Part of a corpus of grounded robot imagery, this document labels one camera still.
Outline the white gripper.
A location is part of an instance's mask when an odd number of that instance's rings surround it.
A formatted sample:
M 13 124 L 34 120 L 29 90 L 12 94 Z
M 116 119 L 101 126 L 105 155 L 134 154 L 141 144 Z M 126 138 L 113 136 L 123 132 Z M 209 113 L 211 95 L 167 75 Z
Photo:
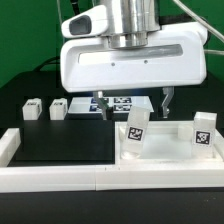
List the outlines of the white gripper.
M 69 92 L 94 91 L 93 97 L 107 119 L 105 90 L 164 87 L 163 117 L 174 88 L 196 85 L 206 77 L 203 46 L 208 31 L 196 22 L 164 25 L 148 35 L 141 48 L 111 49 L 104 37 L 73 39 L 61 50 L 62 86 Z

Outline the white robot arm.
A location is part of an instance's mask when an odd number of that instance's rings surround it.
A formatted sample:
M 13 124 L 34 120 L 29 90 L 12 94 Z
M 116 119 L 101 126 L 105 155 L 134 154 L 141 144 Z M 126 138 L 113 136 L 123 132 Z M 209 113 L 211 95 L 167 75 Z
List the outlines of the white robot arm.
M 161 87 L 164 116 L 176 86 L 206 77 L 199 22 L 159 21 L 158 0 L 96 0 L 61 25 L 67 42 L 60 53 L 63 87 L 69 92 Z

